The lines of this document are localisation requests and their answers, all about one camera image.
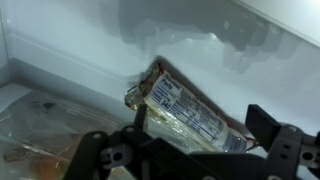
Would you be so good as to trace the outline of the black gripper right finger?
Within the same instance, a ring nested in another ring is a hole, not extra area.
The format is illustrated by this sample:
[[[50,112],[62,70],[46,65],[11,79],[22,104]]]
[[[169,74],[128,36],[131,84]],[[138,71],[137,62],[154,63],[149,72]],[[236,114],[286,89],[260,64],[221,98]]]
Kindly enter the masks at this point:
[[[260,106],[255,104],[248,106],[245,126],[264,150],[264,154],[247,153],[246,157],[249,160],[272,159],[281,154],[281,148],[276,139],[281,125]]]

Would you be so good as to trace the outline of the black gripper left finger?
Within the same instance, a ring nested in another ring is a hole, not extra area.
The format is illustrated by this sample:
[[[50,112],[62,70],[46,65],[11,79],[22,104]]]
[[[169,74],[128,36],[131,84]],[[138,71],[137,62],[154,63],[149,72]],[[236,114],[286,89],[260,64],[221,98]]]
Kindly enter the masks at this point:
[[[141,104],[137,109],[137,112],[134,118],[134,125],[141,130],[146,130],[147,128],[146,116],[147,116],[147,105]]]

